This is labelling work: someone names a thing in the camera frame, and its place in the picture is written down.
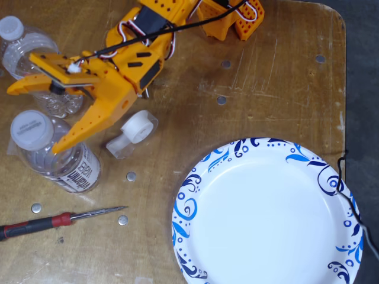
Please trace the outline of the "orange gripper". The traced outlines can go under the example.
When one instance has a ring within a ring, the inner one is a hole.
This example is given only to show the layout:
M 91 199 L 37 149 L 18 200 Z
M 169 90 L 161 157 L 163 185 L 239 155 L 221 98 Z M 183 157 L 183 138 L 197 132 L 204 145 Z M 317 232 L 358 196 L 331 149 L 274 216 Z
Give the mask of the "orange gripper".
M 64 73 L 59 77 L 29 75 L 13 83 L 9 95 L 51 92 L 56 95 L 86 95 L 96 97 L 93 105 L 67 134 L 53 146 L 54 153 L 66 151 L 92 135 L 112 126 L 157 77 L 165 60 L 165 42 L 154 41 L 145 46 L 134 43 L 117 51 L 112 61 L 95 59 L 94 72 L 100 78 L 82 73 Z

